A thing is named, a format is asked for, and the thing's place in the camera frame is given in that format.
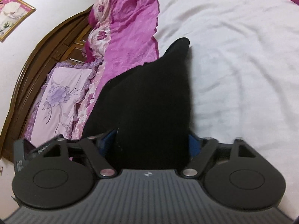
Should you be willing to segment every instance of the gray gripper base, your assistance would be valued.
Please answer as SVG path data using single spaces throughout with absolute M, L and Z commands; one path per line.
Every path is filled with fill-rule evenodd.
M 4 222 L 290 224 L 292 220 L 276 208 L 257 212 L 226 208 L 211 200 L 196 180 L 180 178 L 174 170 L 123 170 L 114 179 L 99 181 L 91 194 L 71 207 L 55 211 L 20 207 Z

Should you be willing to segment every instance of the white bed sheet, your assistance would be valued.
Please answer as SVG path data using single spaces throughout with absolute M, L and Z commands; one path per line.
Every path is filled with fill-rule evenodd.
M 286 180 L 279 205 L 299 215 L 299 6 L 289 0 L 158 0 L 160 55 L 190 40 L 191 129 L 241 136 Z

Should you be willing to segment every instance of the white wall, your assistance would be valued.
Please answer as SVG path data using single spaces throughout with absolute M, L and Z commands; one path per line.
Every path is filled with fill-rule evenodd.
M 27 58 L 53 28 L 69 17 L 86 10 L 96 0 L 23 0 L 36 8 L 4 42 L 0 42 L 0 130 L 7 116 L 11 96 Z M 13 164 L 0 160 L 0 218 L 10 215 L 17 205 L 11 198 Z

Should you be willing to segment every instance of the framed picture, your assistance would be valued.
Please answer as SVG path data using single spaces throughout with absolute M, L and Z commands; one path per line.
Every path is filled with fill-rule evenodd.
M 0 41 L 34 11 L 34 7 L 22 0 L 0 0 Z

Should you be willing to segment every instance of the brown headboard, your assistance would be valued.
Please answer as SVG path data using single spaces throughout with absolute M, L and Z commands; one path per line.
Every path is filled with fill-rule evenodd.
M 0 159 L 3 156 L 13 161 L 13 142 L 22 137 L 30 109 L 55 64 L 65 59 L 73 64 L 83 63 L 81 49 L 91 30 L 87 21 L 90 10 L 91 7 L 58 25 L 29 56 L 15 85 L 0 135 Z

